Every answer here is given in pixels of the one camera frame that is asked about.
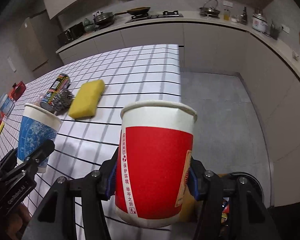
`rice cooker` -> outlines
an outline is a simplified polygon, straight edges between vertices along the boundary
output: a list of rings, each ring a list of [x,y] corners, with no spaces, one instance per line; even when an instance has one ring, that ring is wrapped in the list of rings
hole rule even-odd
[[[259,32],[266,32],[267,19],[263,16],[262,11],[258,11],[257,13],[252,15],[252,28]]]

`paper cup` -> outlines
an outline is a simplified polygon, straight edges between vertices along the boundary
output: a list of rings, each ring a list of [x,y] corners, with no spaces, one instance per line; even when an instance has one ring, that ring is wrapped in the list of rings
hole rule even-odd
[[[139,101],[121,111],[116,213],[158,228],[178,221],[190,167],[196,112],[181,103]]]
[[[61,120],[52,113],[39,106],[25,104],[19,132],[18,164],[23,163],[45,140],[54,140],[60,126]],[[39,164],[39,173],[46,172],[48,158]]]

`red label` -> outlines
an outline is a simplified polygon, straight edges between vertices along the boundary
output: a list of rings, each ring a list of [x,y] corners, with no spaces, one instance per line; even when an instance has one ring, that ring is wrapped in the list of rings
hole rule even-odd
[[[176,201],[187,152],[192,150],[193,135],[167,128],[128,127],[124,140],[122,149],[127,156],[130,189],[138,217],[164,219],[178,214],[181,205],[176,207]],[[115,204],[127,213],[121,176],[122,141],[118,154]]]

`gray tile floor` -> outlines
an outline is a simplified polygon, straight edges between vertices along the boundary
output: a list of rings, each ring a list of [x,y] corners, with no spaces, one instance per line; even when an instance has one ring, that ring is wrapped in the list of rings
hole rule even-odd
[[[244,171],[255,176],[270,205],[269,159],[263,133],[240,79],[181,73],[181,101],[198,113],[192,155],[215,173]]]

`table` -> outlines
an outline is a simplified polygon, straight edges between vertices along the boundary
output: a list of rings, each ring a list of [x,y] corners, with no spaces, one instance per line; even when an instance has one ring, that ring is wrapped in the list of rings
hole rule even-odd
[[[47,91],[59,73],[69,75],[69,90],[76,95],[83,83],[103,79],[106,89],[91,118],[74,120],[67,113],[58,115],[62,125],[55,139],[46,173],[35,175],[36,188],[24,200],[31,214],[60,176],[68,179],[84,177],[110,159],[118,147],[120,111],[128,103],[139,100],[180,102],[180,69],[178,45],[149,45],[105,52],[81,59],[26,84],[27,89],[8,118],[0,135],[0,159],[18,146],[24,104],[36,100]],[[76,198],[78,240],[84,239],[81,199]],[[170,227],[144,229],[122,221],[114,212],[114,196],[103,201],[108,229],[116,239],[169,239]]]

